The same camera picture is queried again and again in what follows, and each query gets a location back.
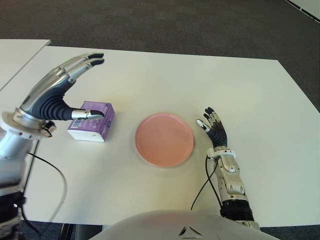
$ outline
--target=wire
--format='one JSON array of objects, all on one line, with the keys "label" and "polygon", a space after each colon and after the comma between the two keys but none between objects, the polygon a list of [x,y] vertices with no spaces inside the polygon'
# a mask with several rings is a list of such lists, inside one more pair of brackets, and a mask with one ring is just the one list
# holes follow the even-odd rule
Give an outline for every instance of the wire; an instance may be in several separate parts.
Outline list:
[{"label": "wire", "polygon": [[[33,153],[36,154],[37,150],[38,150],[38,146],[39,146],[39,143],[40,141],[38,140],[35,144],[35,147],[34,147],[34,151]],[[27,189],[27,186],[28,186],[28,182],[29,182],[29,178],[30,178],[30,174],[31,174],[31,171],[32,171],[32,168],[34,166],[34,162],[35,162],[35,157],[33,156],[32,159],[31,159],[31,163],[30,163],[30,166],[29,166],[29,170],[28,170],[28,173],[26,175],[26,179],[25,179],[25,183],[24,183],[24,188],[23,188],[23,192],[22,192],[22,195],[23,197],[25,196],[25,192],[26,192],[26,189]],[[24,209],[24,206],[22,205],[21,206],[21,215],[24,219],[24,222],[25,224],[31,228],[37,235],[37,238],[38,239],[41,239],[41,232],[39,231],[39,229],[37,229],[27,218],[26,214],[25,214],[25,209]]]},{"label": "wire", "polygon": [[222,208],[222,204],[221,204],[220,198],[218,196],[218,193],[217,193],[217,191],[216,191],[216,189],[215,189],[215,187],[214,187],[214,185],[213,185],[213,183],[212,183],[212,181],[210,179],[209,173],[208,173],[208,159],[209,159],[208,156],[206,156],[206,158],[205,158],[205,173],[206,173],[206,176],[208,177],[209,183],[210,183],[210,185],[211,185],[211,187],[212,187],[212,189],[214,191],[216,199],[218,200],[220,208]]},{"label": "wire", "polygon": [[[212,175],[215,173],[216,168],[217,168],[217,165],[218,165],[218,161],[215,163],[215,167],[214,167],[214,169],[213,169],[213,172],[212,172],[211,175],[209,176],[209,178],[211,178]],[[192,210],[192,209],[194,208],[194,205],[195,205],[195,203],[196,203],[196,201],[197,201],[200,193],[202,192],[202,190],[204,189],[204,187],[206,186],[206,184],[209,182],[209,178],[208,178],[208,179],[205,181],[205,183],[202,185],[200,191],[198,192],[198,194],[196,195],[195,199],[193,200],[193,203],[192,203],[192,205],[191,205],[190,210]]]},{"label": "wire", "polygon": [[64,201],[66,200],[67,188],[68,188],[66,177],[65,177],[65,175],[59,170],[59,168],[57,168],[56,166],[54,166],[54,165],[51,164],[50,162],[44,160],[43,158],[41,158],[41,157],[39,157],[39,156],[31,153],[31,152],[29,152],[29,154],[30,154],[31,156],[33,156],[33,157],[35,157],[35,158],[37,158],[37,159],[45,162],[46,164],[49,164],[51,167],[53,167],[55,170],[57,170],[57,171],[59,172],[59,174],[61,175],[61,177],[62,177],[62,181],[63,181],[63,192],[62,192],[62,196],[61,196],[61,199],[60,199],[59,204],[57,205],[57,207],[56,207],[56,209],[54,210],[51,218],[49,219],[49,222],[52,222],[52,221],[55,219],[55,217],[57,216],[60,208],[61,208],[62,205],[64,204]]}]

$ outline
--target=gray carpet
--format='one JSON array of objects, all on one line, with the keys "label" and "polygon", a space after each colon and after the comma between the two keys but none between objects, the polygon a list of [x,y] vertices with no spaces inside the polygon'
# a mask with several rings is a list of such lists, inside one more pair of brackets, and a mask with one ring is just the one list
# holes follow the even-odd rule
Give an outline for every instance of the gray carpet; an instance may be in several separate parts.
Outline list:
[{"label": "gray carpet", "polygon": [[[0,10],[0,39],[276,59],[320,111],[320,24],[285,0],[1,0]],[[320,239],[319,226],[263,231],[283,240]],[[55,239],[59,225],[46,234]]]}]

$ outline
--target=white surface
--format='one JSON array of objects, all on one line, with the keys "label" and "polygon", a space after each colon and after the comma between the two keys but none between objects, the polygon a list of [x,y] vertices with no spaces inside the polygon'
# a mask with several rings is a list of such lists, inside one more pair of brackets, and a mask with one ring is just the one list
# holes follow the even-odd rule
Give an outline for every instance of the white surface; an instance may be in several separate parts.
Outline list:
[{"label": "white surface", "polygon": [[0,39],[0,91],[50,40]]},{"label": "white surface", "polygon": [[320,0],[290,0],[308,13],[320,19]]},{"label": "white surface", "polygon": [[[13,111],[53,67],[96,51],[44,47],[0,92],[0,109]],[[72,107],[112,103],[115,117],[106,142],[74,140],[67,132],[70,122],[57,121],[54,137],[39,146],[38,155],[68,182],[56,222],[113,224],[150,210],[189,209],[206,179],[211,147],[195,121],[211,106],[236,152],[260,226],[320,224],[320,115],[278,61],[102,51],[106,62],[81,76],[65,100]],[[156,112],[179,115],[194,134],[192,154],[177,167],[155,167],[136,150],[136,127]],[[47,221],[61,193],[59,174],[37,161],[27,190],[29,219]],[[209,186],[195,209],[219,214]]]}]

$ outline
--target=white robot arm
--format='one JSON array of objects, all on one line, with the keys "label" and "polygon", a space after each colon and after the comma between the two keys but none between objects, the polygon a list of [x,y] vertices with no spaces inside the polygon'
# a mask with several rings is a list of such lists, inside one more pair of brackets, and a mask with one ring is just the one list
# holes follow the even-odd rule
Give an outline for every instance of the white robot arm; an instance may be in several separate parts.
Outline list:
[{"label": "white robot arm", "polygon": [[74,57],[52,69],[34,86],[15,112],[3,112],[0,118],[0,240],[17,240],[19,208],[25,203],[21,192],[25,173],[25,157],[33,141],[52,136],[51,120],[96,119],[104,114],[96,110],[69,107],[65,92],[77,78],[104,62],[103,53]]}]

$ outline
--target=small cardboard box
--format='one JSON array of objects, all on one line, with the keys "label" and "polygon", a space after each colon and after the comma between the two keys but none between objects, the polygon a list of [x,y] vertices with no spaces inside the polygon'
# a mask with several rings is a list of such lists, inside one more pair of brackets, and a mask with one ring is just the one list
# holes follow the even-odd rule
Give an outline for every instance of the small cardboard box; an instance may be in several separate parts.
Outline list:
[{"label": "small cardboard box", "polygon": [[81,109],[101,111],[104,114],[104,118],[73,120],[67,129],[68,133],[76,140],[104,142],[115,116],[111,103],[84,101]]}]

